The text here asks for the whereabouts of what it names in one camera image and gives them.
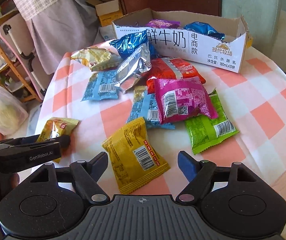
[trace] pink snack package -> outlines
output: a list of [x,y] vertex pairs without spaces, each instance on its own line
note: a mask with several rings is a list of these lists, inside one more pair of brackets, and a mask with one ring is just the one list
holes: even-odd
[[150,20],[145,26],[148,26],[151,28],[176,29],[180,27],[180,24],[181,22],[176,22],[176,21]]
[[183,121],[199,113],[210,119],[219,117],[199,77],[155,79],[154,86],[161,124]]

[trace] green snack package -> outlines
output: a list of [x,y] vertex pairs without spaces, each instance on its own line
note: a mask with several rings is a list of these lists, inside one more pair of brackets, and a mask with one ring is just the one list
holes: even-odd
[[232,135],[239,133],[226,117],[216,90],[209,96],[219,117],[210,119],[202,114],[185,120],[194,154],[200,153],[208,147],[219,144]]

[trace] pink and white tablecloth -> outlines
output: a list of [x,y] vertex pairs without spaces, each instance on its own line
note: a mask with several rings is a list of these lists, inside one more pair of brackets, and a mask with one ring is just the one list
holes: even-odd
[[[72,154],[59,165],[69,166],[76,160],[90,160],[104,149],[102,142],[121,128],[129,117],[133,92],[120,93],[118,100],[83,101],[91,76],[89,68],[63,57],[48,87],[36,134],[51,117],[81,120],[71,136]],[[218,166],[242,162],[286,200],[286,75],[269,58],[254,48],[246,51],[241,73],[192,62],[206,79],[208,92],[214,88],[228,118],[240,133],[201,154],[193,155],[184,122],[175,130],[148,130],[149,141],[169,163],[171,169],[133,192],[137,195],[172,194],[174,198],[187,185],[178,168],[177,154],[185,150],[197,160],[207,159]],[[119,194],[112,166],[98,184],[112,197]]]

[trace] qr code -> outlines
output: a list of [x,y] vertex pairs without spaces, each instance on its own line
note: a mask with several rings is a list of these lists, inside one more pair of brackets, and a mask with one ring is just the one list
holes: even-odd
[[187,111],[187,106],[179,106],[179,115],[187,115],[188,111]]

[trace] open cardboard box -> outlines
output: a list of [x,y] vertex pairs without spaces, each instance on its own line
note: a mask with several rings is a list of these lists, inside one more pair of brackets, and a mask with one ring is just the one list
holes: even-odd
[[87,0],[95,7],[102,27],[112,24],[112,21],[123,16],[119,0]]
[[[179,21],[181,27],[195,21],[204,22],[218,32],[224,33],[226,37],[221,42],[215,38],[182,29],[145,27],[152,19]],[[240,72],[249,32],[242,16],[227,19],[186,11],[156,12],[149,8],[129,13],[114,20],[112,24],[118,39],[128,33],[147,30],[149,42],[163,56],[180,57],[236,73]]]

